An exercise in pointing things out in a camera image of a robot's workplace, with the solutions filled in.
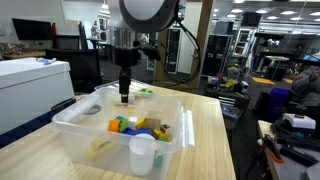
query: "plastic container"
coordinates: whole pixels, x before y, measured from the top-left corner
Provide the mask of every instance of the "plastic container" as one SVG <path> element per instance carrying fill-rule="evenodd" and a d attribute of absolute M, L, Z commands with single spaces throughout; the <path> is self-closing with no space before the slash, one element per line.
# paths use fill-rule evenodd
<path fill-rule="evenodd" d="M 290 90 L 283 88 L 272 88 L 269 96 L 268 108 L 266 111 L 266 119 L 274 122 L 279 119 L 283 106 L 288 100 Z"/>
<path fill-rule="evenodd" d="M 130 94 L 134 95 L 135 101 L 134 105 L 128 108 L 117 105 L 120 102 L 118 89 L 99 88 L 54 116 L 52 126 L 61 131 L 66 152 L 75 163 L 146 179 L 165 179 L 171 154 L 181 149 L 183 141 L 186 141 L 183 139 L 185 134 L 183 129 L 186 126 L 182 120 L 185 114 L 182 112 L 181 103 L 172 97 L 156 95 L 143 97 L 133 92 Z M 94 111 L 90 108 L 99 110 L 97 108 L 99 106 L 101 110 L 92 113 Z M 170 142 L 107 131 L 110 120 L 117 116 L 126 118 L 134 116 L 140 119 L 146 117 L 150 111 L 160 115 L 161 124 L 173 128 Z M 135 145 L 135 150 L 143 149 L 148 154 L 146 157 L 154 158 L 151 170 L 147 174 L 146 171 L 137 173 L 132 170 L 131 166 L 134 164 L 130 166 L 129 145 L 133 141 L 139 141 L 139 145 Z"/>

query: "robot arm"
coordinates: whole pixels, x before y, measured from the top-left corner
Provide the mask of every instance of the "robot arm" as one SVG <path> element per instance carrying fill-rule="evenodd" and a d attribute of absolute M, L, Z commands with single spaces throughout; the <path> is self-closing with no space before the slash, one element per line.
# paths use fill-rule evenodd
<path fill-rule="evenodd" d="M 110 26 L 131 29 L 138 33 L 162 31 L 176 20 L 179 0 L 109 0 Z M 121 102 L 128 103 L 131 66 L 138 64 L 139 50 L 149 59 L 160 60 L 155 47 L 113 48 L 114 63 L 121 67 L 119 93 Z"/>

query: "ceiling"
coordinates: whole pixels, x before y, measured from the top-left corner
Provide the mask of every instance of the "ceiling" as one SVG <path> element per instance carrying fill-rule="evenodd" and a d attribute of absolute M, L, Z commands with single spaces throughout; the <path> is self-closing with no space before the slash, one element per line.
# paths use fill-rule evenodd
<path fill-rule="evenodd" d="M 299 22 L 301 24 L 319 24 L 320 22 L 314 21 L 314 19 L 320 19 L 320 16 L 311 16 L 311 13 L 320 12 L 320 3 L 317 2 L 272 2 L 272 1 L 246 1 L 241 4 L 233 3 L 232 1 L 221 1 L 217 0 L 214 5 L 215 9 L 219 9 L 218 12 L 215 12 L 216 16 L 214 19 L 220 19 L 226 17 L 227 15 L 236 15 L 235 19 L 240 19 L 242 17 L 243 12 L 255 12 L 259 9 L 269 8 L 270 12 L 263 14 L 262 22 L 271 22 L 271 23 L 292 23 L 295 24 Z M 241 13 L 232 13 L 233 9 L 241 9 L 243 12 Z M 284 11 L 295 11 L 295 14 L 292 15 L 282 15 L 281 13 Z M 267 18 L 270 16 L 276 16 L 277 19 L 268 20 Z M 293 17 L 301 17 L 303 18 L 300 21 L 292 21 L 290 20 Z"/>

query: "clear plastic bin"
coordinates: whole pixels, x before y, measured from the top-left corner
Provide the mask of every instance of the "clear plastic bin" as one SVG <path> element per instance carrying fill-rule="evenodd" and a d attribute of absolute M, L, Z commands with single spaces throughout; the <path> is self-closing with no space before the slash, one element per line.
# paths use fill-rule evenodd
<path fill-rule="evenodd" d="M 164 142 L 139 139 L 140 142 L 144 142 L 141 147 L 155 150 L 152 170 L 147 175 L 139 177 L 165 178 L 171 154 L 181 149 L 183 143 L 184 114 L 181 103 L 172 97 L 156 95 L 145 97 L 138 93 L 131 93 L 131 96 L 133 95 L 136 99 L 133 106 L 130 108 L 119 106 L 117 105 L 120 102 L 118 89 L 103 87 L 53 117 L 52 126 L 61 131 L 66 152 L 73 162 L 137 176 L 131 171 L 129 155 L 129 143 L 134 136 L 110 132 L 107 130 L 108 124 L 117 116 L 126 118 L 135 116 L 139 119 L 146 117 L 149 111 L 153 111 L 161 117 L 161 124 L 167 124 L 173 128 L 172 140 Z M 88 113 L 95 105 L 100 106 L 101 110 L 95 114 Z M 108 150 L 96 158 L 88 158 L 87 151 L 95 142 L 107 142 L 100 146 L 108 146 Z"/>

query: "floor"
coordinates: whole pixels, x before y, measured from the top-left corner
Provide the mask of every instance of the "floor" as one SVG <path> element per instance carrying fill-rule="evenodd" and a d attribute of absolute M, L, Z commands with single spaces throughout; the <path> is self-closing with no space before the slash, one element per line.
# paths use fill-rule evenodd
<path fill-rule="evenodd" d="M 108 60 L 102 59 L 100 61 L 101 72 L 104 73 L 104 83 L 118 80 L 120 67 L 113 64 Z M 251 74 L 252 77 L 261 77 L 260 74 Z M 147 70 L 147 61 L 145 58 L 139 62 L 137 66 L 132 67 L 132 78 L 153 84 L 154 72 Z M 183 78 L 185 75 L 175 75 L 175 77 Z M 245 118 L 242 121 L 237 122 L 233 132 L 228 131 L 229 144 L 231 147 L 232 158 L 234 162 L 234 168 L 237 179 L 248 179 L 245 174 L 248 170 L 250 162 L 253 160 L 252 154 L 254 147 L 258 139 L 256 132 L 256 123 L 258 120 L 263 119 L 262 117 L 255 116 L 253 108 L 259 97 L 260 92 L 270 92 L 272 87 L 290 88 L 291 84 L 285 81 L 273 81 L 274 84 L 262 84 L 255 82 L 251 77 L 246 78 L 249 83 L 248 95 L 251 97 L 248 110 L 245 114 Z M 206 86 L 206 79 L 201 78 L 199 82 L 199 88 L 197 94 L 203 95 Z"/>

